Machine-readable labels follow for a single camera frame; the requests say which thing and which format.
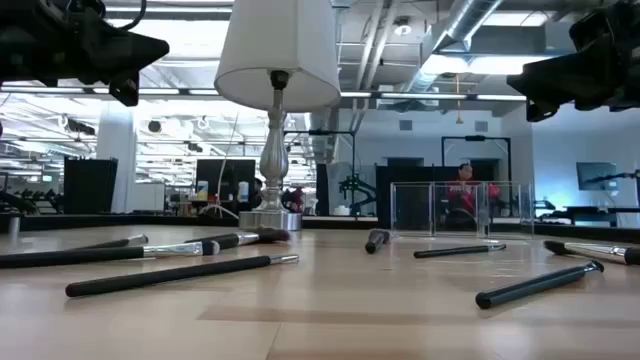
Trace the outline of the fluffy brown-bristle makeup brush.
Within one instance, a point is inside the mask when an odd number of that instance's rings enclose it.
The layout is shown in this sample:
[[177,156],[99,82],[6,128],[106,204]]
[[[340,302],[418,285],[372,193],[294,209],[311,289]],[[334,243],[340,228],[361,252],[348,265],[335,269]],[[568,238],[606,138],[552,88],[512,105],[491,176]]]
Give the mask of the fluffy brown-bristle makeup brush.
[[250,244],[287,242],[289,240],[290,233],[286,230],[260,228],[249,231],[237,231],[229,234],[221,234],[199,239],[187,240],[187,243],[217,242],[219,244],[219,248],[221,250],[224,250]]

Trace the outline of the long-ferrule black-bristle makeup brush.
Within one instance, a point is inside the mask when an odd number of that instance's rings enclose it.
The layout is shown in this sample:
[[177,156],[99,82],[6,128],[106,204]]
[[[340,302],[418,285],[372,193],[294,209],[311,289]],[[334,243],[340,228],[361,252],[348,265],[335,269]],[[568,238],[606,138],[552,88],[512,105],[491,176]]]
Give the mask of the long-ferrule black-bristle makeup brush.
[[556,255],[575,255],[624,265],[640,266],[640,248],[619,245],[563,243],[545,240],[544,247]]

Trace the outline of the long black silver-ferrule makeup brush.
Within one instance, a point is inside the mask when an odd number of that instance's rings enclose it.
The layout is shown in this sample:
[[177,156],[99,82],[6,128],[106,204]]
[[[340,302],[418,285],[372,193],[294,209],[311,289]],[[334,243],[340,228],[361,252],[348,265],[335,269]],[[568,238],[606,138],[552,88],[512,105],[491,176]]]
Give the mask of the long black silver-ferrule makeup brush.
[[71,283],[66,286],[65,294],[69,298],[76,298],[113,293],[167,282],[222,275],[283,263],[292,263],[297,262],[298,260],[299,256],[297,254],[256,256],[139,274],[100,278]]

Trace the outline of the round fluffy-head makeup brush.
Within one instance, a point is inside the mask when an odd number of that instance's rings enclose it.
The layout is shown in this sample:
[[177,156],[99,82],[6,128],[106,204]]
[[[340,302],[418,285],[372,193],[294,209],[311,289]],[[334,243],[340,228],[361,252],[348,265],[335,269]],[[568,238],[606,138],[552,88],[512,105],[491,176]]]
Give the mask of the round fluffy-head makeup brush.
[[368,254],[377,253],[390,240],[391,233],[386,229],[372,229],[369,232],[365,250]]

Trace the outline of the black cabinet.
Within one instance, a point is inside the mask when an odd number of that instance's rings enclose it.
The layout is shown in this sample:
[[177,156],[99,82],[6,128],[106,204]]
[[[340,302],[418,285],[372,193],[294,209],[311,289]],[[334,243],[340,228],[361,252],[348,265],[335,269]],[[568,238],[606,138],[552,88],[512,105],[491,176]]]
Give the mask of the black cabinet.
[[110,213],[118,160],[66,159],[63,205],[65,214]]

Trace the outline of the slim black liner brush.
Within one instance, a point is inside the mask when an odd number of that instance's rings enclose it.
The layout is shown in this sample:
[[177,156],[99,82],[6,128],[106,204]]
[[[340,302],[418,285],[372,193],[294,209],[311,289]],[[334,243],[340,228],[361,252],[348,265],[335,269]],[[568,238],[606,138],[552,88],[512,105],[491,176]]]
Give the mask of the slim black liner brush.
[[452,256],[452,255],[487,253],[487,252],[494,252],[494,251],[502,251],[505,249],[506,249],[505,244],[490,244],[490,245],[464,246],[464,247],[415,251],[413,253],[413,256],[416,259],[425,259],[425,258],[434,258],[434,257],[443,257],[443,256]]

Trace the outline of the dark desk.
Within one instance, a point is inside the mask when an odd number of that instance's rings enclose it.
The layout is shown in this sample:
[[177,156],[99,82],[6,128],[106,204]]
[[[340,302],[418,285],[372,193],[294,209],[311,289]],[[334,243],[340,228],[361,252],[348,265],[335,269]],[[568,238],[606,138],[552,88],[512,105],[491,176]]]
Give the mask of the dark desk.
[[618,228],[623,214],[640,215],[640,207],[594,207],[570,206],[542,214],[539,220],[568,220],[571,225],[578,223],[606,223]]

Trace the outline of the wall-mounted screen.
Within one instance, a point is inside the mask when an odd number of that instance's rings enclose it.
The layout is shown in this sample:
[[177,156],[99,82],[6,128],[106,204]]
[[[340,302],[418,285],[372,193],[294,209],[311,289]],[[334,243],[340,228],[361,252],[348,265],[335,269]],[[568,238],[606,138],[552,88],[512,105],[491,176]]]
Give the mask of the wall-mounted screen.
[[603,177],[617,174],[617,166],[611,162],[578,162],[576,164],[578,189],[580,191],[617,191],[617,179]]

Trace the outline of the black computer monitor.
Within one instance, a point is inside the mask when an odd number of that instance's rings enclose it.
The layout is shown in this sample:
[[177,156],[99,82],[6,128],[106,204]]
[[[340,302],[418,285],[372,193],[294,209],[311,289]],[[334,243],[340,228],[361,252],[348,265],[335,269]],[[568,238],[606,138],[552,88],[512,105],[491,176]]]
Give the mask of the black computer monitor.
[[255,160],[199,159],[196,162],[196,183],[198,180],[209,182],[209,198],[236,200],[238,182],[248,182],[251,189],[255,178]]

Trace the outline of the clear acrylic brush organizer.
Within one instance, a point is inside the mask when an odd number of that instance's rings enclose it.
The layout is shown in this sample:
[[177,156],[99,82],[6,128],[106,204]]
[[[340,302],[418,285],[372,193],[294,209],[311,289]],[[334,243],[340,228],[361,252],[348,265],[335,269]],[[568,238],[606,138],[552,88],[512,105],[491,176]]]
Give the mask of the clear acrylic brush organizer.
[[409,236],[531,239],[531,187],[517,182],[395,182],[390,228]]

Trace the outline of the white-shade silver table lamp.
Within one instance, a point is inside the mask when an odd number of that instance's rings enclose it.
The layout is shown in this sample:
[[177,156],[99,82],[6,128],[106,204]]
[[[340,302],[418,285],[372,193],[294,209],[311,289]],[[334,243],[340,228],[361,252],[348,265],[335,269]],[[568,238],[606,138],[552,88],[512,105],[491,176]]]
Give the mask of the white-shade silver table lamp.
[[234,0],[214,87],[224,99],[268,113],[259,168],[261,204],[239,214],[242,230],[298,231],[301,215],[281,202],[288,173],[284,118],[341,98],[331,0]]

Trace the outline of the silver ventilation duct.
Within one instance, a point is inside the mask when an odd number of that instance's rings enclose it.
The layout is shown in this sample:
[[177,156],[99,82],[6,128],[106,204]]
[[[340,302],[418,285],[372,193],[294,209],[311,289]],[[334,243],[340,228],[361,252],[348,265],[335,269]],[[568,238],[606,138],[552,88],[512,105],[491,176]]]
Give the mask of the silver ventilation duct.
[[468,51],[473,35],[503,1],[454,0],[449,16],[427,28],[420,47],[422,64],[402,86],[402,92],[427,92],[436,79],[446,73],[446,70],[435,69],[436,54],[451,45],[462,45],[464,51]]

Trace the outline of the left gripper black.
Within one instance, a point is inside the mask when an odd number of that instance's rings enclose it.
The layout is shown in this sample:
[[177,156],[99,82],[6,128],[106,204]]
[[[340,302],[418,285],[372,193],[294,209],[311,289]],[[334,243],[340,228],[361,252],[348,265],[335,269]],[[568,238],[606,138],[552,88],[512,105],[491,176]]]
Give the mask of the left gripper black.
[[0,85],[110,81],[111,96],[137,106],[139,71],[170,50],[164,40],[132,32],[146,10],[141,7],[130,23],[115,27],[103,19],[101,0],[0,0]]

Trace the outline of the yellow hanging pendant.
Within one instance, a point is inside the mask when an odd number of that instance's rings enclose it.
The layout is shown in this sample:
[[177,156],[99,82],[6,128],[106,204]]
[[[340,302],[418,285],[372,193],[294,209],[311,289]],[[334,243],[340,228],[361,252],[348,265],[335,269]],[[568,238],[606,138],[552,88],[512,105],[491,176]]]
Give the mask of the yellow hanging pendant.
[[[454,78],[455,78],[456,94],[460,95],[461,94],[461,92],[460,92],[460,74],[459,73],[455,74]],[[462,100],[459,98],[457,100],[457,105],[456,105],[456,107],[457,107],[456,124],[458,124],[458,125],[464,124],[464,121],[462,119],[462,114],[461,114],[461,101]]]

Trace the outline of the thick-handled black makeup brush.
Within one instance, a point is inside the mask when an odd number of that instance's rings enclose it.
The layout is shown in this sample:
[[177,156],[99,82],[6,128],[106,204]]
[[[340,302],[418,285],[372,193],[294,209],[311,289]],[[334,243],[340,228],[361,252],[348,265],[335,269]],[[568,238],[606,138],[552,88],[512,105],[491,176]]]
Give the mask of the thick-handled black makeup brush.
[[584,278],[587,273],[602,273],[603,271],[603,264],[597,261],[591,261],[582,266],[558,270],[516,284],[479,292],[475,296],[475,302],[480,309],[490,309],[579,281]]

